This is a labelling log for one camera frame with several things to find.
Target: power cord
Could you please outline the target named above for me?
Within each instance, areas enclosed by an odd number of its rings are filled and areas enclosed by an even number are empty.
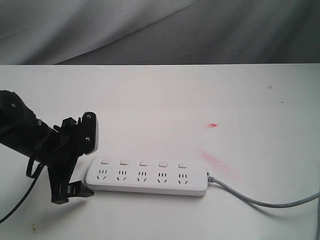
[[[39,164],[39,167],[36,168],[33,176],[33,182],[31,183],[31,186],[29,187],[29,189],[26,191],[25,195],[21,198],[21,200],[17,203],[17,205],[4,217],[0,220],[0,224],[2,224],[5,220],[7,220],[19,207],[20,205],[26,200],[26,198],[28,197],[29,193],[31,192],[31,190],[34,188],[40,173],[42,171],[42,169],[44,169],[44,165]]]
[[[208,182],[212,183],[212,184],[218,184],[220,185],[223,189],[225,189],[227,192],[233,194],[234,196],[236,196],[237,198],[239,198],[240,200],[244,201],[244,202],[248,202],[251,204],[255,204],[261,207],[266,207],[266,208],[273,208],[273,209],[285,209],[285,208],[292,208],[301,204],[305,204],[308,203],[312,200],[315,200],[317,198],[320,198],[320,192],[306,197],[304,199],[301,199],[299,201],[294,201],[294,202],[290,202],[290,203],[284,203],[284,204],[271,204],[271,203],[265,203],[265,202],[261,202],[261,201],[257,201],[254,199],[251,199],[247,196],[242,195],[241,193],[237,192],[236,190],[232,189],[231,187],[229,187],[228,185],[226,185],[225,183],[223,183],[222,181],[219,181],[218,179],[215,179],[212,176],[208,176]]]

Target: power strip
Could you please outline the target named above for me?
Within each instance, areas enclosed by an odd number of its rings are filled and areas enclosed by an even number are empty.
[[[95,157],[88,169],[88,188],[150,194],[203,196],[208,187],[201,162]]]

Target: white table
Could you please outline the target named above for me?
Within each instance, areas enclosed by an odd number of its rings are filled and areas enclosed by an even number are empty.
[[[73,181],[94,156],[115,155],[204,161],[269,203],[319,190],[320,64],[0,66],[0,87],[50,126],[97,114],[99,149],[79,159]],[[0,155],[2,218],[32,180],[25,156],[4,146]],[[316,200],[259,212],[214,186],[200,198],[96,192],[56,205],[45,170],[0,239],[312,240],[316,224]]]

